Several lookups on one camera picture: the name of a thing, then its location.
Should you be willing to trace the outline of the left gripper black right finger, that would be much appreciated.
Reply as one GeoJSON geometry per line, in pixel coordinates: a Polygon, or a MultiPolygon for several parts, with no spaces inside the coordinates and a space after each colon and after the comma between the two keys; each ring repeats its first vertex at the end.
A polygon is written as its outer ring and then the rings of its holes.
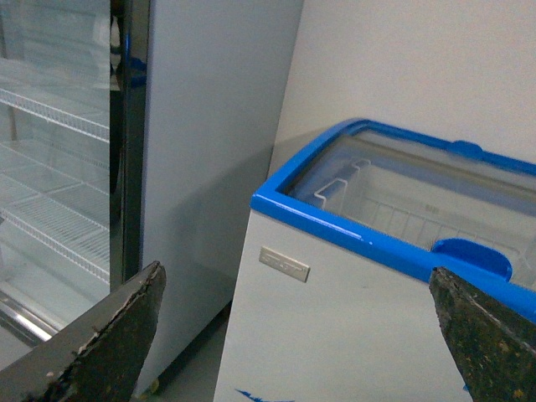
{"type": "Polygon", "coordinates": [[[535,324],[445,267],[430,276],[442,337],[474,401],[535,400],[535,324]]]}

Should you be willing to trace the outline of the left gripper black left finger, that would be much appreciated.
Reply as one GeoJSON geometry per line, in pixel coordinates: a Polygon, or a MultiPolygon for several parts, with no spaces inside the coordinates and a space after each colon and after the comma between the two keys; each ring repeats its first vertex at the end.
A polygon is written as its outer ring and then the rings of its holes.
{"type": "Polygon", "coordinates": [[[128,401],[166,287],[154,261],[50,340],[1,371],[3,401],[128,401]]]}

